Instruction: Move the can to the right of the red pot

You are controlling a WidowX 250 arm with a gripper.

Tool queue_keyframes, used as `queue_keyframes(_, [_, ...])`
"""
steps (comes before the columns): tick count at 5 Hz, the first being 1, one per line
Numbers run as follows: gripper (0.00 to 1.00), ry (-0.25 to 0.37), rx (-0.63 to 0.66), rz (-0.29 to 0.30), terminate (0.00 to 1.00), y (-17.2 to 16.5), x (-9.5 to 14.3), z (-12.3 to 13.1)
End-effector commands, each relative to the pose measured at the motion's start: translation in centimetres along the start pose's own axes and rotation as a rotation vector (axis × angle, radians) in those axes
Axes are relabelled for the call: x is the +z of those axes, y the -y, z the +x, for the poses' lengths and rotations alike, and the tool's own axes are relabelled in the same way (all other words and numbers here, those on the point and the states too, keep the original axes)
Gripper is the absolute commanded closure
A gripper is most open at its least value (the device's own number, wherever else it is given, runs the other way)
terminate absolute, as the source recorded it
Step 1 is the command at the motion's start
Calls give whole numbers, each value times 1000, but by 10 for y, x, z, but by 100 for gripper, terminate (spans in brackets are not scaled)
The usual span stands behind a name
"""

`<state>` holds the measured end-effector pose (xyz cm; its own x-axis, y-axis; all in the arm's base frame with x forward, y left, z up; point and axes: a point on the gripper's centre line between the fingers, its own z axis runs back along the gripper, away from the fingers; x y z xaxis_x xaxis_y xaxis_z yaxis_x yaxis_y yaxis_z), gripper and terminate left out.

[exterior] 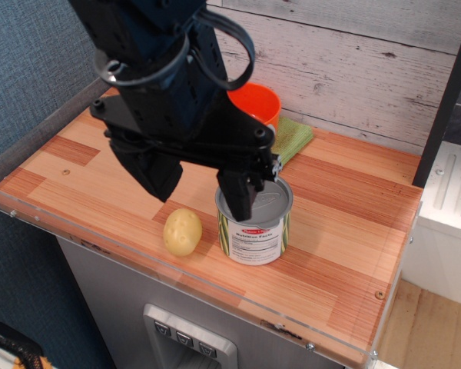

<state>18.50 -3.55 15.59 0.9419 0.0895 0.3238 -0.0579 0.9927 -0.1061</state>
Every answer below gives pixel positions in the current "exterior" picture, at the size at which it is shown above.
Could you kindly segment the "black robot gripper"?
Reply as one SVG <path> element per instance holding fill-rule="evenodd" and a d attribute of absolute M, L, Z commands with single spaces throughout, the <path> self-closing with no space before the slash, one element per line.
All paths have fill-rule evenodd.
<path fill-rule="evenodd" d="M 257 193 L 281 170 L 272 129 L 237 108 L 190 59 L 153 71 L 114 58 L 99 58 L 95 67 L 118 95 L 97 100 L 91 113 L 106 124 L 114 155 L 145 191 L 166 202 L 182 162 L 216 168 L 234 219 L 251 219 Z"/>

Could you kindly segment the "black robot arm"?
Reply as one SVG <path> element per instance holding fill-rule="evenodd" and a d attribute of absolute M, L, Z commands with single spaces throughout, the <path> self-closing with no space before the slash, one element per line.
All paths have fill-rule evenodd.
<path fill-rule="evenodd" d="M 216 34 L 235 38 L 253 62 L 248 33 L 203 1 L 73 1 L 71 7 L 95 44 L 96 72 L 118 91 L 90 112 L 106 124 L 122 166 L 161 201 L 180 181 L 183 162 L 216 168 L 232 216 L 248 220 L 257 194 L 280 170 L 274 133 L 229 99 L 254 67 L 230 80 Z"/>

